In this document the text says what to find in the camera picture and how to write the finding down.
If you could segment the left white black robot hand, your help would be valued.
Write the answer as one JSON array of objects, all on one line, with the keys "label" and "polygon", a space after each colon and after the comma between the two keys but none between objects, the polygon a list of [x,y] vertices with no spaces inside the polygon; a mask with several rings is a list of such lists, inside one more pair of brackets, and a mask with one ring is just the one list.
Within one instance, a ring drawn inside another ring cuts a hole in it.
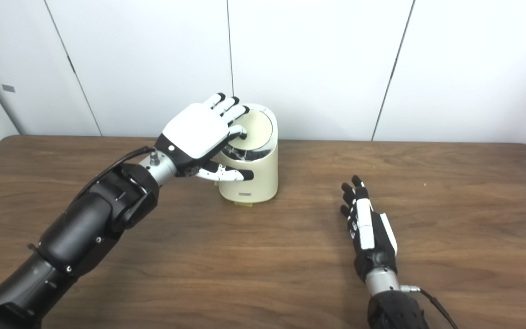
[{"label": "left white black robot hand", "polygon": [[247,130],[234,122],[250,111],[235,96],[221,92],[190,104],[167,123],[155,141],[154,148],[163,160],[150,166],[152,176],[159,183],[192,176],[212,181],[253,180],[251,170],[223,166],[213,160],[231,140],[246,139]]}]

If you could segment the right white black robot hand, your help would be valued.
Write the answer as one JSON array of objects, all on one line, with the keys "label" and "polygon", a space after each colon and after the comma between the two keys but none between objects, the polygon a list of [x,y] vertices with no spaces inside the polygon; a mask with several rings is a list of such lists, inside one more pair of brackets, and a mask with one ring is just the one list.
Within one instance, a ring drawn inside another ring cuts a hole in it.
[{"label": "right white black robot hand", "polygon": [[397,242],[385,213],[374,210],[364,181],[353,175],[351,183],[342,183],[344,204],[340,211],[352,239],[353,266],[361,281],[375,269],[397,273]]}]

